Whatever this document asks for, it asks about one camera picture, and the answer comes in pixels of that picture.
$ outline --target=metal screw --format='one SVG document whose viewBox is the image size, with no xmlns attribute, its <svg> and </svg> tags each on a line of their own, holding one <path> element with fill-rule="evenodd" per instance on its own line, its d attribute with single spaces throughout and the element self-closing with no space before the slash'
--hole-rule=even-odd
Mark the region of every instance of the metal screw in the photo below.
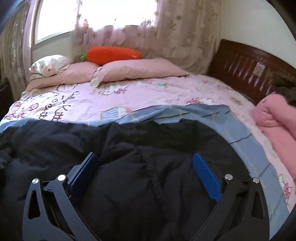
<svg viewBox="0 0 296 241">
<path fill-rule="evenodd" d="M 59 175 L 59 176 L 57 177 L 57 179 L 58 179 L 59 181 L 63 181 L 63 180 L 66 179 L 66 175 L 61 174 L 61 175 Z"/>
<path fill-rule="evenodd" d="M 253 178 L 253 182 L 256 183 L 256 184 L 258 184 L 260 182 L 260 180 L 259 180 L 259 178 L 254 177 Z"/>
<path fill-rule="evenodd" d="M 38 179 L 38 178 L 35 178 L 35 179 L 33 179 L 33 181 L 32 181 L 33 184 L 37 184 L 38 182 L 39 182 L 39 179 Z"/>
<path fill-rule="evenodd" d="M 226 174 L 225 175 L 225 179 L 228 180 L 228 181 L 230 181 L 230 180 L 233 179 L 233 176 L 231 174 Z"/>
</svg>

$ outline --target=headboard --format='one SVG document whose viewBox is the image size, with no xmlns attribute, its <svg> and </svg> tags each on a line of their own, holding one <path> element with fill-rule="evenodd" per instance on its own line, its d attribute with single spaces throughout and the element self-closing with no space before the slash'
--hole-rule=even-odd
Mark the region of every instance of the headboard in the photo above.
<svg viewBox="0 0 296 241">
<path fill-rule="evenodd" d="M 273 92 L 273 72 L 296 78 L 296 69 L 278 57 L 245 44 L 222 39 L 207 75 L 222 80 L 258 104 Z"/>
</svg>

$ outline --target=bed sheet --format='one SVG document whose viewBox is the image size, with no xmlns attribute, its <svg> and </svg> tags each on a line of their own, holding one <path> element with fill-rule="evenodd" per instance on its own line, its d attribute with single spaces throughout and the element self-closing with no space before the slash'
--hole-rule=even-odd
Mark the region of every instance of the bed sheet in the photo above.
<svg viewBox="0 0 296 241">
<path fill-rule="evenodd" d="M 221 81 L 204 76 L 166 77 L 106 83 L 93 89 L 90 83 L 60 85 L 24 92 L 0 125 L 24 118 L 90 124 L 119 119 L 155 105 L 227 105 L 262 146 L 275 168 L 288 211 L 295 202 L 295 184 L 268 139 L 252 119 L 254 105 Z"/>
</svg>

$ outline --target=plush toy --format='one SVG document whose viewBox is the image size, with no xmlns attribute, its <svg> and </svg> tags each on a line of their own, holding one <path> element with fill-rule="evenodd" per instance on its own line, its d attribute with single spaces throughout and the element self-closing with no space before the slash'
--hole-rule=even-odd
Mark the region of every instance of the plush toy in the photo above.
<svg viewBox="0 0 296 241">
<path fill-rule="evenodd" d="M 140 51 L 111 46 L 95 46 L 89 49 L 87 53 L 81 54 L 80 60 L 93 62 L 98 65 L 104 65 L 117 60 L 142 59 Z"/>
</svg>

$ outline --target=window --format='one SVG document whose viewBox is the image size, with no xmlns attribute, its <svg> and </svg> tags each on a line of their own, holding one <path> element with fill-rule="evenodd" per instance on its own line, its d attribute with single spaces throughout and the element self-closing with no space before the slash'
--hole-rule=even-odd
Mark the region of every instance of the window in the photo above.
<svg viewBox="0 0 296 241">
<path fill-rule="evenodd" d="M 41 0 L 35 25 L 35 44 L 74 28 L 77 0 Z"/>
<path fill-rule="evenodd" d="M 74 29 L 77 17 L 83 23 L 87 19 L 94 29 L 113 25 L 149 26 L 154 24 L 157 10 L 155 0 L 39 0 L 36 15 L 34 44 Z"/>
</svg>

